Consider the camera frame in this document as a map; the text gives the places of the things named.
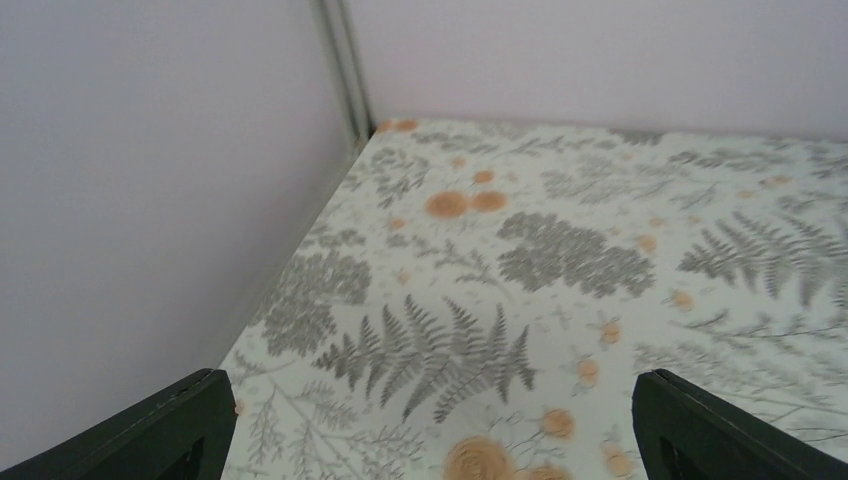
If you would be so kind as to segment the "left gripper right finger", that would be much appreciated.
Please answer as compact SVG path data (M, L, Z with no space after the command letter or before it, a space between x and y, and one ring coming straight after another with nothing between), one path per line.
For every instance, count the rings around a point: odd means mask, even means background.
M665 369L637 377L631 412L650 480L847 477L845 462Z

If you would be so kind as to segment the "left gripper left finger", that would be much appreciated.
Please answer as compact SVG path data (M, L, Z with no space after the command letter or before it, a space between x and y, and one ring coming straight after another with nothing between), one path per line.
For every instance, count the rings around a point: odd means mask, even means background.
M3 479L220 479L237 422L227 373L201 369Z

